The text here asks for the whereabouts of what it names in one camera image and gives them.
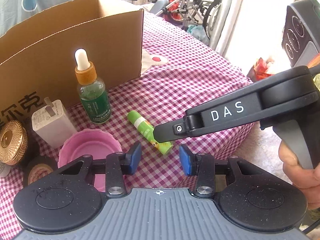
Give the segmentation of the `person's right hand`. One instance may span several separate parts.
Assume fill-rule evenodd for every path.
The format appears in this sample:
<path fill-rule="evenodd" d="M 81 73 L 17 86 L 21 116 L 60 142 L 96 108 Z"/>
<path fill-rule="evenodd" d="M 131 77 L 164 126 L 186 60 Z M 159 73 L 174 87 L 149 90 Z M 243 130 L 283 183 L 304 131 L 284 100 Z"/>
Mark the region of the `person's right hand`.
<path fill-rule="evenodd" d="M 302 191 L 308 202 L 308 209 L 319 208 L 320 202 L 320 169 L 319 165 L 314 169 L 302 168 L 296 155 L 281 141 L 278 155 L 283 162 L 283 171 L 293 185 Z"/>

